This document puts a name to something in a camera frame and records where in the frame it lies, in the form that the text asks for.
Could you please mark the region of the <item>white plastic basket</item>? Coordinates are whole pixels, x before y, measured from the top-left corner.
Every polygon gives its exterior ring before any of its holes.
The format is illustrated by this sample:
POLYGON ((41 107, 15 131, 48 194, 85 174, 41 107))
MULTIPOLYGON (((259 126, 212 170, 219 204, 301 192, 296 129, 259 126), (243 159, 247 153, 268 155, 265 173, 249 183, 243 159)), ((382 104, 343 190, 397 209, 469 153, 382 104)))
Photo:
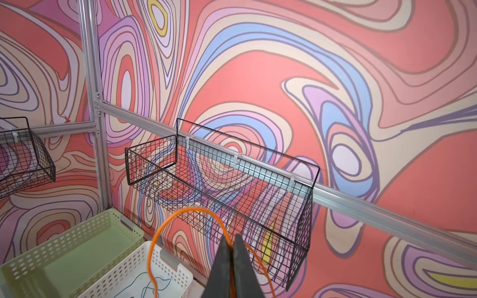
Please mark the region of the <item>white plastic basket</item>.
POLYGON ((81 298, 185 298, 193 282, 193 274, 182 264, 166 262, 166 251, 154 246, 151 262, 148 254, 151 241, 144 242, 109 270, 81 298))

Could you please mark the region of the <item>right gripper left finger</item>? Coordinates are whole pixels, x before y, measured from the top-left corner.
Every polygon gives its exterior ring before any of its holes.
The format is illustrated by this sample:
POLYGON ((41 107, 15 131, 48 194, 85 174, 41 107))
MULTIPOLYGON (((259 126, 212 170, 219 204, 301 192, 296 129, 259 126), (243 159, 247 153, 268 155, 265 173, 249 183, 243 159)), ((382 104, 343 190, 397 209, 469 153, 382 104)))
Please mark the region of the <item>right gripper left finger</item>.
POLYGON ((221 238, 202 298, 233 298, 232 248, 221 238))

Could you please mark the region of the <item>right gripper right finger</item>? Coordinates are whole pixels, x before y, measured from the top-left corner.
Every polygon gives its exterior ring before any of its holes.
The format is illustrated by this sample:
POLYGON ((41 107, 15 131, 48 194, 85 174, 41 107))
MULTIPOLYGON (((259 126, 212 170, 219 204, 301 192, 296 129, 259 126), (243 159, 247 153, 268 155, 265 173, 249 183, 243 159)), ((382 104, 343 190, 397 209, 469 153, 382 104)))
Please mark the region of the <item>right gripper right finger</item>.
POLYGON ((232 249, 235 297, 264 298, 248 249, 241 235, 235 234, 232 249))

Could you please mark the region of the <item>left green plastic basket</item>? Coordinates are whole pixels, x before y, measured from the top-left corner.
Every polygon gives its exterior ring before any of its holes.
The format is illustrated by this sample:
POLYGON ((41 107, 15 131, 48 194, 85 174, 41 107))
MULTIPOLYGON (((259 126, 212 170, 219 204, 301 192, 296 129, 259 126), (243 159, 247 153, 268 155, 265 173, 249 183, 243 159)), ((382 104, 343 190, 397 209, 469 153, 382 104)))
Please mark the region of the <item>left green plastic basket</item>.
POLYGON ((47 240, 1 266, 3 298, 77 298, 144 241, 115 208, 47 240))

